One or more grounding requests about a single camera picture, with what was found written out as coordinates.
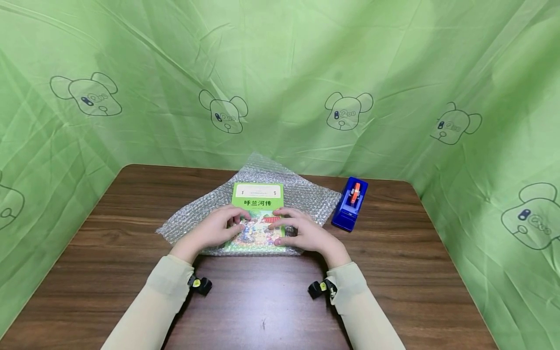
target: book cover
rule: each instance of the book cover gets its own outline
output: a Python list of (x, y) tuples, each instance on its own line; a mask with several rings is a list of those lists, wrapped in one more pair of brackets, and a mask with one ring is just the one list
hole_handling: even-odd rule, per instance
[(240, 253), (277, 253), (286, 250), (286, 247), (274, 245), (277, 238), (286, 234), (284, 227), (268, 229), (271, 223), (280, 219), (272, 211), (284, 206), (282, 184), (235, 183), (231, 203), (247, 210), (251, 220), (242, 221), (245, 229), (227, 243), (227, 250)]

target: left hand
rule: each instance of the left hand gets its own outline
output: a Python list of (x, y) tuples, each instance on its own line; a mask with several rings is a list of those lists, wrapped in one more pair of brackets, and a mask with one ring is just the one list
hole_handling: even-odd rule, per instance
[(181, 238), (171, 249), (171, 255), (192, 264), (198, 253), (204, 248), (219, 246), (243, 231), (241, 216), (250, 220), (248, 211), (233, 204), (214, 209), (192, 231)]

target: beige sleeve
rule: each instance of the beige sleeve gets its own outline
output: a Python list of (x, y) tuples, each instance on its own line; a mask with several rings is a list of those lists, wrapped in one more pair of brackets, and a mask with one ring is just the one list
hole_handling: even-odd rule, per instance
[(338, 292), (330, 301), (342, 317), (354, 350), (402, 350), (404, 345), (367, 286), (358, 265), (327, 273)]
[(168, 255), (160, 259), (102, 350), (159, 350), (189, 293), (193, 267)]

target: cartoon bear face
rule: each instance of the cartoon bear face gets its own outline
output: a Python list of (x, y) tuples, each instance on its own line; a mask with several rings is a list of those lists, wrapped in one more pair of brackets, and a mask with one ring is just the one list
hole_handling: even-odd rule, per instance
[(446, 144), (456, 144), (463, 133), (472, 134), (478, 130), (482, 116), (458, 110), (453, 102), (448, 105), (452, 109), (437, 120), (436, 128), (430, 136)]
[(210, 111), (210, 120), (216, 128), (229, 134), (243, 131), (240, 118), (246, 116), (249, 109), (242, 98), (235, 96), (229, 101), (216, 100), (208, 90), (202, 90), (198, 100)]
[(0, 230), (14, 221), (24, 208), (24, 195), (6, 186), (0, 185)]
[(360, 113), (369, 111), (373, 105), (374, 98), (368, 93), (343, 97), (340, 92), (335, 92), (325, 103), (325, 108), (330, 110), (326, 123), (337, 130), (352, 130), (360, 121)]
[(52, 77), (50, 88), (60, 99), (73, 99), (87, 115), (111, 116), (123, 110), (113, 98), (113, 94), (118, 92), (115, 82), (103, 73), (94, 73), (91, 79)]
[(537, 183), (519, 192), (522, 205), (506, 210), (502, 224), (521, 243), (535, 250), (547, 248), (560, 239), (560, 206), (556, 187)]

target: hand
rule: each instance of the hand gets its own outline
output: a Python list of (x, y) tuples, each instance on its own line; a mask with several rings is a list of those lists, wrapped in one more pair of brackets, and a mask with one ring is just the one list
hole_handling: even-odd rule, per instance
[(234, 207), (233, 204), (213, 210), (192, 231), (181, 238), (171, 249), (171, 255), (192, 264), (201, 250), (219, 246), (243, 231), (241, 216), (250, 220), (248, 211)]
[(336, 237), (317, 225), (313, 219), (295, 208), (280, 208), (273, 212), (274, 215), (289, 216), (281, 218), (268, 228), (274, 229), (282, 225), (293, 226), (297, 229), (295, 237), (281, 237), (274, 241), (275, 245), (294, 246), (309, 251), (319, 252), (329, 269), (346, 265), (352, 260), (346, 248)]

